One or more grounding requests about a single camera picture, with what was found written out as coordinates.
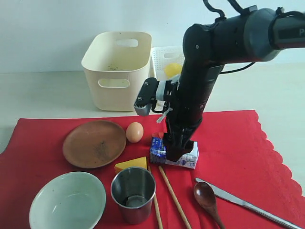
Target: knife handle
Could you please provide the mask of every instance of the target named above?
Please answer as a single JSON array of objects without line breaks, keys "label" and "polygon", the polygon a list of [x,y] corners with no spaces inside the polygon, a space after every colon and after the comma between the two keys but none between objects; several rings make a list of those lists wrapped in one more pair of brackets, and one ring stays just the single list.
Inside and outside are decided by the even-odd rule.
[{"label": "knife handle", "polygon": [[294,225],[282,218],[279,218],[278,216],[275,216],[273,214],[271,214],[270,212],[267,212],[267,211],[264,211],[262,210],[261,208],[258,208],[248,202],[244,202],[244,207],[248,208],[248,209],[251,209],[253,210],[254,212],[260,214],[260,215],[263,215],[271,220],[273,220],[274,222],[277,222],[279,223],[280,225],[288,228],[288,229],[302,229],[301,227],[298,227],[297,225]]}]

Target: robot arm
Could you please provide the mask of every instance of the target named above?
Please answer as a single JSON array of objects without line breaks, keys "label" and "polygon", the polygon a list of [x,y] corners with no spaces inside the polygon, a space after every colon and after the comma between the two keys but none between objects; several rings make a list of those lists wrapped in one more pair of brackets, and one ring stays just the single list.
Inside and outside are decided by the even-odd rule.
[{"label": "robot arm", "polygon": [[[287,48],[305,47],[305,15],[252,6],[242,9],[229,0],[240,15],[226,18],[222,10],[203,2],[220,17],[213,24],[194,24],[183,38],[185,61],[181,75],[168,81],[147,79],[134,104],[138,115],[150,110],[166,116],[163,143],[168,160],[177,161],[193,149],[191,137],[203,120],[203,110],[219,74],[227,63],[266,62]],[[157,100],[165,101],[155,110]]]}]

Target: white table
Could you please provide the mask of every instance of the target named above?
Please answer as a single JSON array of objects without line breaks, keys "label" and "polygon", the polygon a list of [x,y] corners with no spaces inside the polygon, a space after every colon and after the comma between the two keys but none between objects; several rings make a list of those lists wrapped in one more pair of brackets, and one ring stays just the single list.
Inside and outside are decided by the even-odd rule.
[{"label": "white table", "polygon": [[[221,75],[205,111],[255,109],[268,139],[304,190],[303,69],[304,64],[254,65],[240,73]],[[83,72],[0,74],[0,152],[8,144],[19,118],[124,115],[136,113],[95,108]]]}]

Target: butter knife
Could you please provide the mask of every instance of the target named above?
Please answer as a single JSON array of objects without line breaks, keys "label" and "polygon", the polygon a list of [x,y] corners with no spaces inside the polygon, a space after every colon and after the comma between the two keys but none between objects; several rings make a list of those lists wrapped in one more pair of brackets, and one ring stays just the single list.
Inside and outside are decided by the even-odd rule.
[{"label": "butter knife", "polygon": [[226,192],[226,191],[224,191],[224,190],[216,187],[215,185],[212,185],[212,184],[210,184],[210,183],[208,183],[208,182],[206,182],[204,180],[196,178],[195,181],[197,183],[198,182],[205,182],[205,183],[207,183],[209,186],[211,186],[211,188],[213,189],[215,195],[217,197],[221,198],[221,199],[225,199],[225,200],[227,200],[229,202],[232,202],[232,203],[235,203],[237,205],[240,205],[240,206],[243,206],[245,208],[248,208],[250,210],[253,210],[256,213],[258,213],[258,214],[260,214],[262,216],[265,216],[268,219],[271,219],[274,222],[277,222],[278,224],[280,224],[280,225],[282,225],[282,226],[284,226],[286,228],[289,228],[289,229],[302,229],[301,227],[298,227],[297,225],[294,225],[291,222],[288,222],[288,221],[286,221],[286,220],[284,220],[284,219],[282,219],[282,218],[280,218],[278,216],[275,216],[275,215],[273,215],[273,214],[271,214],[271,213],[269,213],[269,212],[267,212],[265,210],[262,210],[261,208],[258,208],[256,206],[254,206],[253,204],[250,204],[250,203],[248,203],[248,202],[246,202],[246,201],[244,201],[244,200],[242,200],[242,199],[240,199],[240,198],[238,198],[238,197],[236,197],[236,196],[234,196],[234,195],[232,195],[232,194],[230,194],[230,193],[228,193],[228,192]]}]

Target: wooden chopstick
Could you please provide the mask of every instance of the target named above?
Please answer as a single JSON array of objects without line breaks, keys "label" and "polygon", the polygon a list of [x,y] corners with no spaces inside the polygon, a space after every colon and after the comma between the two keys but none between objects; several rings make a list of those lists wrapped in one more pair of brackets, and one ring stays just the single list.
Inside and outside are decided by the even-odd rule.
[{"label": "wooden chopstick", "polygon": [[155,195],[153,197],[153,203],[154,203],[154,209],[156,210],[156,215],[157,215],[159,229],[163,229],[162,220],[161,220],[161,214],[160,214],[158,200],[157,200],[157,191],[156,191],[156,193],[155,193]]},{"label": "wooden chopstick", "polygon": [[192,229],[189,221],[187,220],[187,218],[186,218],[186,216],[185,216],[185,214],[184,214],[184,212],[182,210],[182,207],[179,204],[179,201],[178,201],[175,193],[173,192],[172,186],[171,186],[170,182],[168,181],[167,176],[164,173],[164,170],[163,170],[163,168],[161,166],[159,166],[159,170],[160,170],[160,172],[162,174],[162,177],[163,177],[163,179],[164,179],[164,181],[165,181],[165,183],[166,183],[166,185],[168,187],[168,190],[170,191],[170,193],[172,195],[173,201],[175,202],[175,204],[176,204],[176,206],[178,208],[178,211],[179,211],[179,213],[180,213],[180,215],[182,217],[182,220],[183,220],[184,224],[186,225],[186,228]]}]

